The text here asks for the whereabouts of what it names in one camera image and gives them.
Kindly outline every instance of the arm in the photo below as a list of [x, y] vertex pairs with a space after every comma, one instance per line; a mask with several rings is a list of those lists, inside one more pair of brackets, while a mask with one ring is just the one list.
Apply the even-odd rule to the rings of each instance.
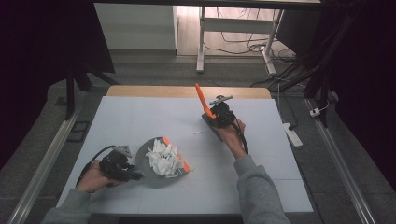
[[[237, 119], [242, 131], [245, 124]], [[232, 126], [218, 129], [219, 134], [233, 153], [234, 168], [238, 173], [239, 203], [244, 223], [290, 223], [286, 218], [276, 186], [263, 166], [257, 166], [242, 147], [242, 142]]]
[[120, 181], [104, 176], [100, 171], [99, 162], [94, 162], [76, 188], [69, 191], [64, 203], [60, 207], [51, 208], [48, 211], [42, 224], [88, 223], [91, 217], [88, 210], [91, 193], [110, 183], [119, 184]]

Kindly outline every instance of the hand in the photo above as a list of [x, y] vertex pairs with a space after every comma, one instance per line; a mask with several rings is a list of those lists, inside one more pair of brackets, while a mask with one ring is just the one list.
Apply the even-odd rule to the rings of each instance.
[[121, 181], [110, 179], [103, 175], [99, 167], [99, 161], [95, 161], [90, 169], [81, 178], [79, 183], [76, 185], [76, 190], [84, 191], [87, 193], [94, 193], [97, 190], [103, 188], [107, 184], [118, 185]]
[[[244, 124], [244, 122], [242, 122], [242, 120], [236, 119], [234, 123], [237, 127], [241, 129], [242, 133], [245, 131], [246, 125]], [[239, 134], [236, 132], [236, 129], [232, 125], [229, 125], [226, 128], [217, 129], [217, 131], [219, 132], [223, 142], [233, 153], [235, 159], [247, 155], [244, 148], [242, 147], [241, 138], [239, 137]]]

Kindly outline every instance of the white wall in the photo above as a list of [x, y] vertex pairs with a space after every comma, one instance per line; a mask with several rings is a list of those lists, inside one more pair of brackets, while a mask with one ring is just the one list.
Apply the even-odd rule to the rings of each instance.
[[95, 4], [109, 49], [176, 49], [177, 7]]

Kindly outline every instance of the gray sweatshirt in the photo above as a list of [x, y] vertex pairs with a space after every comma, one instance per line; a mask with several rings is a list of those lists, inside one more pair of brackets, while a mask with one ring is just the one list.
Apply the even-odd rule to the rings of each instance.
[[[237, 187], [244, 223], [290, 223], [283, 213], [276, 186], [264, 167], [256, 166], [249, 155], [236, 160], [233, 166], [239, 176]], [[88, 223], [90, 198], [89, 193], [71, 189], [60, 207], [48, 211], [42, 224]]]

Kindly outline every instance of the power outlet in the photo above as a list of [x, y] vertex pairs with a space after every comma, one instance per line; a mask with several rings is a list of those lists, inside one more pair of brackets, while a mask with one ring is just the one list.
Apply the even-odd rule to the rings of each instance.
[[289, 130], [289, 123], [284, 123], [283, 128], [285, 129], [286, 134], [288, 135], [288, 138], [291, 142], [291, 144], [294, 147], [301, 147], [303, 145], [303, 142], [300, 140], [298, 137], [297, 133], [294, 130]]

